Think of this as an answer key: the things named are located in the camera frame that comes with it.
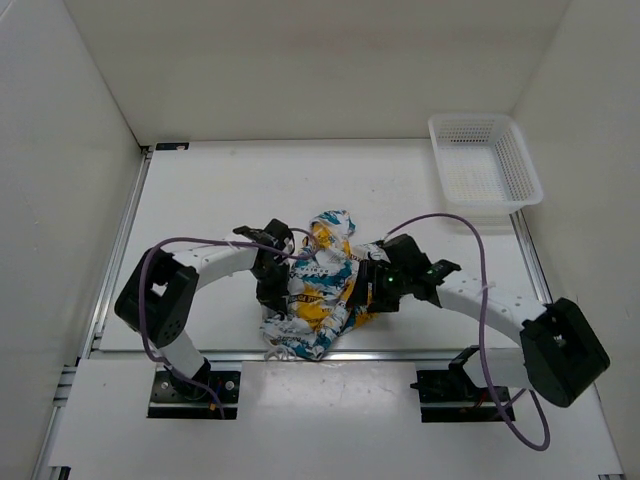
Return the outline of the white patterned printed shorts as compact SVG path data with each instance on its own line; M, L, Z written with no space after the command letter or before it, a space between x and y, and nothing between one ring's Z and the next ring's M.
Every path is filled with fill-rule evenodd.
M376 317L365 305L347 302L360 263L388 256L374 243L353 245L355 230L346 210L327 210L310 220L313 240L305 241L300 253L315 250L315 256L290 264L285 310L263 310L260 333L273 355L318 361L340 336Z

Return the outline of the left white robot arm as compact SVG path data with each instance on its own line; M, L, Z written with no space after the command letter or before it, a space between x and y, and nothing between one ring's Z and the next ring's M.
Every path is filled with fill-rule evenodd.
M114 313L147 340L169 372L172 386L188 400L210 388L210 363L185 332L195 294L237 272L256 279L256 298L267 314L286 313L289 264L280 256L294 252L291 229L273 219L266 227L237 227L217 245L168 252L147 250L120 292Z

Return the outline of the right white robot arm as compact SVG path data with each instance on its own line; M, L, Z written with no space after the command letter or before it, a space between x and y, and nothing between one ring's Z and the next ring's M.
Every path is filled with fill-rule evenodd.
M611 365L609 355L579 306L553 303L485 288L449 260L431 262L415 240L402 234L375 243L360 260L350 308L369 313L399 311L412 296L483 323L514 342L512 348L465 349L449 364L449 387L470 400L489 384L531 390L567 408Z

